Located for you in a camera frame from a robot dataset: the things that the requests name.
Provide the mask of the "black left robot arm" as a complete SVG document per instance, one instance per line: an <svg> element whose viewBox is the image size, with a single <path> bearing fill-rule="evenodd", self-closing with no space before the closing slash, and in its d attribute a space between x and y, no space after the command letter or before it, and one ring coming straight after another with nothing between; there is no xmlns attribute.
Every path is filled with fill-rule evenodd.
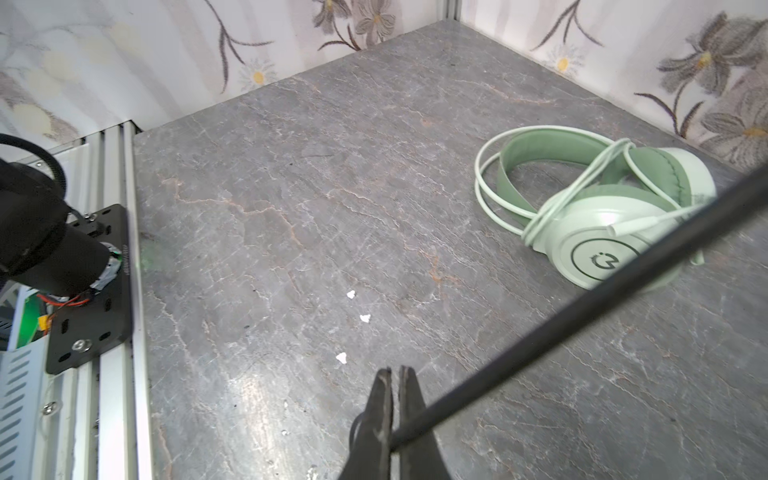
<svg viewBox="0 0 768 480"><path fill-rule="evenodd" d="M53 155L7 134L1 144L32 154L52 172L1 162L1 280L68 298L107 288L122 274L125 208L114 204L81 216L65 201L66 176Z"/></svg>

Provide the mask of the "mint green over-ear headphones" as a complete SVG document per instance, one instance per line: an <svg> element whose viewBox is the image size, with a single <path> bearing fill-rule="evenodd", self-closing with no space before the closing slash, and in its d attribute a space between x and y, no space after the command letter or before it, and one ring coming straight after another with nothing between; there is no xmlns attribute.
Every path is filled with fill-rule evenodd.
<svg viewBox="0 0 768 480"><path fill-rule="evenodd" d="M536 208L511 175L542 161L582 171ZM486 215L584 289L608 279L717 196L707 166L685 149L638 147L555 125L496 135L478 151L474 175Z"/></svg>

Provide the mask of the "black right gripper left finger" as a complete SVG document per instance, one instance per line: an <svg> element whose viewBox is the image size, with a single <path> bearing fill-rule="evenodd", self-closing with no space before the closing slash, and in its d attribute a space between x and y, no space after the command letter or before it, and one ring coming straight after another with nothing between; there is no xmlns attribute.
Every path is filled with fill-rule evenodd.
<svg viewBox="0 0 768 480"><path fill-rule="evenodd" d="M384 368L377 371L360 421L352 429L354 440L339 479L390 478L392 420L392 372Z"/></svg>

